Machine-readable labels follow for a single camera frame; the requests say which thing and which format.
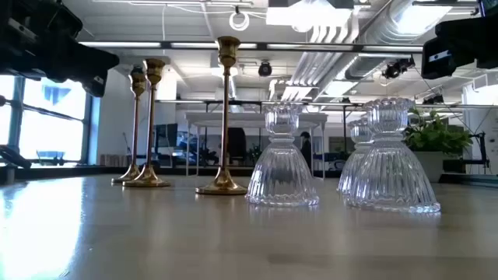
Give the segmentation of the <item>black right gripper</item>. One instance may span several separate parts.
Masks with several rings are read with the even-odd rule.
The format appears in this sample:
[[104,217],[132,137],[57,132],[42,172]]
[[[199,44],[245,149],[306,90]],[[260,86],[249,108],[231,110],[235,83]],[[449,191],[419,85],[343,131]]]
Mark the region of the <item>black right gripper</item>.
[[476,63],[497,67],[497,17],[486,16],[439,23],[436,36],[423,45],[422,77],[451,76],[456,68]]

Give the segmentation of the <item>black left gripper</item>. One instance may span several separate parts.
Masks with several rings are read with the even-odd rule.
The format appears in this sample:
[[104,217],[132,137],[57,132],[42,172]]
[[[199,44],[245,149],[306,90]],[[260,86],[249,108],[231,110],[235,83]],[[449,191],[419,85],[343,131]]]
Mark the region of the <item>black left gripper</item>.
[[105,93],[107,70],[119,57],[77,41],[82,21],[61,1],[1,0],[1,73],[81,83]]

